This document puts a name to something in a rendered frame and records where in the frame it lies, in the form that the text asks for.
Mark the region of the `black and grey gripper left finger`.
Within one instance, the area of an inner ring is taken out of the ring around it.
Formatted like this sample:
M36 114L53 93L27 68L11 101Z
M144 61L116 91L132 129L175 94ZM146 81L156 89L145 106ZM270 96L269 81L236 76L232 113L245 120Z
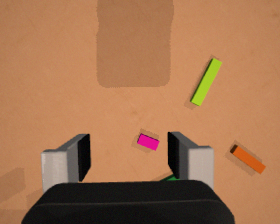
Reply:
M78 134L40 155L43 194L55 184L82 182L91 167L90 134Z

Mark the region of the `orange rod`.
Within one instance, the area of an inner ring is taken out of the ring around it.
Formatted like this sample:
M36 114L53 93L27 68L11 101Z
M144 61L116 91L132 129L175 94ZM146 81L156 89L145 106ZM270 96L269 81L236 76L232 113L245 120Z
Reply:
M242 148L240 148L237 145L234 145L233 148L230 150L230 153L232 153L234 156L239 158L241 161L243 161L245 164L250 166L252 169L254 169L258 173L262 173L265 169L265 165L263 165L261 162L259 162L257 159L252 157L250 154L248 154L246 151L244 151Z

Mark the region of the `magenta block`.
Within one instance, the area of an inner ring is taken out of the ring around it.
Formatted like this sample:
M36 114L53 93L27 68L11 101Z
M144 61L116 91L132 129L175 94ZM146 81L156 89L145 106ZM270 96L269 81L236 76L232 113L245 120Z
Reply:
M159 144L159 140L141 133L139 136L139 139L137 141L137 144L140 144L142 146L145 146L147 148L150 148L150 149L153 149L156 151L157 146Z

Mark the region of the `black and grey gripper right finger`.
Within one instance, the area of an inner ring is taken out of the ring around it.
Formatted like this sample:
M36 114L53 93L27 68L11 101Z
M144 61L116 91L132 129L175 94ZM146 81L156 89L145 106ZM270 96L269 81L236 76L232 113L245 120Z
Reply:
M214 191L214 149L199 146L179 131L167 132L168 165L176 179L199 180Z

